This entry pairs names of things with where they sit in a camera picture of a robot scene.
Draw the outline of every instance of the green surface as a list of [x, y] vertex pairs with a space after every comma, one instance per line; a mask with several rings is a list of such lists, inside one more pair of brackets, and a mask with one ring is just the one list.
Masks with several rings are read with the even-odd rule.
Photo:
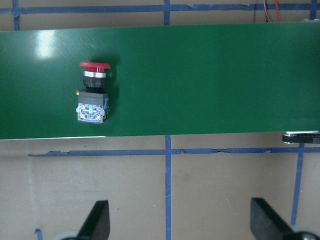
[[[0, 139], [320, 130], [320, 23], [0, 32]], [[81, 61], [109, 119], [77, 122]]]

